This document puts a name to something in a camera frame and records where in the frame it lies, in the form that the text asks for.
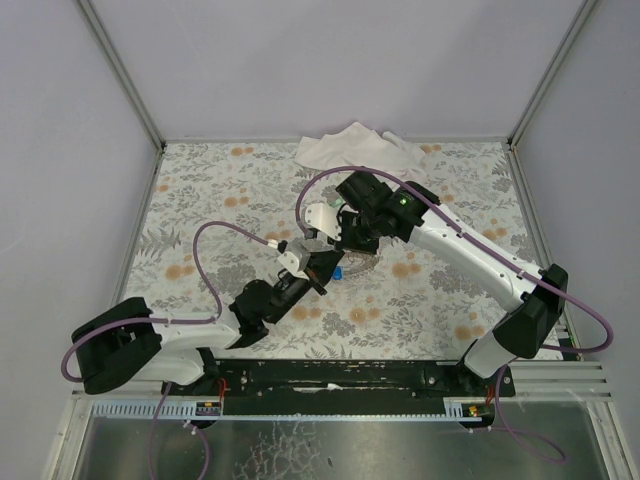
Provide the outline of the blue tagged key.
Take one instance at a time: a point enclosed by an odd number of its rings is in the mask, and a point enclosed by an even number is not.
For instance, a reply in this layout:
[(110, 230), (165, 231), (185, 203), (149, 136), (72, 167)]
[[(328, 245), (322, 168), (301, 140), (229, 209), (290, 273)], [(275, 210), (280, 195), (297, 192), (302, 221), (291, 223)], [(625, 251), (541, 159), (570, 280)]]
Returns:
[(342, 280), (343, 278), (344, 278), (344, 269), (340, 266), (337, 266), (333, 272), (332, 279)]

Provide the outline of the white disc with keyrings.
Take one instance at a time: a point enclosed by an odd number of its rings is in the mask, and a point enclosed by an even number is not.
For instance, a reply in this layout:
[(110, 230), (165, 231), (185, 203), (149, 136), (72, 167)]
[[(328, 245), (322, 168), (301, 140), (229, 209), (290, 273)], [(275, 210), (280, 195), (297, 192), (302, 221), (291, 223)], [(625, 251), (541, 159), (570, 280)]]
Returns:
[(355, 279), (373, 271), (379, 261), (379, 247), (369, 250), (347, 249), (339, 266), (344, 279)]

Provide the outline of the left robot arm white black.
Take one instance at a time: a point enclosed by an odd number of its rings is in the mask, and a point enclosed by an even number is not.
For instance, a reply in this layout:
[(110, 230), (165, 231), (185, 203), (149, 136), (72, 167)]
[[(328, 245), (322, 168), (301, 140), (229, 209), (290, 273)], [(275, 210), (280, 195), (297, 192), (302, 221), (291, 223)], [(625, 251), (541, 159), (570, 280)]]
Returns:
[(134, 381), (188, 386), (205, 374), (203, 350), (248, 348), (265, 338), (310, 291), (325, 294), (343, 258), (340, 251), (286, 252), (275, 284), (253, 280), (219, 315), (194, 312), (187, 318), (159, 316), (141, 297), (129, 298), (76, 329), (67, 358), (79, 376), (61, 367), (68, 380), (89, 395), (111, 392)]

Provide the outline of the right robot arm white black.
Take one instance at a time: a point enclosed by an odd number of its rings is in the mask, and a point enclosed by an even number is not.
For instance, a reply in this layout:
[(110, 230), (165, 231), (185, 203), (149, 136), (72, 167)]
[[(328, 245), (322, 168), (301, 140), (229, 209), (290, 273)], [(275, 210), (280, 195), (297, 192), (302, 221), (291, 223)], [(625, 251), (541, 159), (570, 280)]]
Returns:
[(356, 171), (336, 191), (351, 209), (340, 216), (346, 247), (373, 251), (380, 238), (397, 238), (444, 259), (504, 310), (462, 356), (467, 370), (487, 379), (516, 358), (536, 356), (564, 310), (568, 274), (562, 267), (542, 269), (510, 254), (413, 181), (391, 189), (373, 174)]

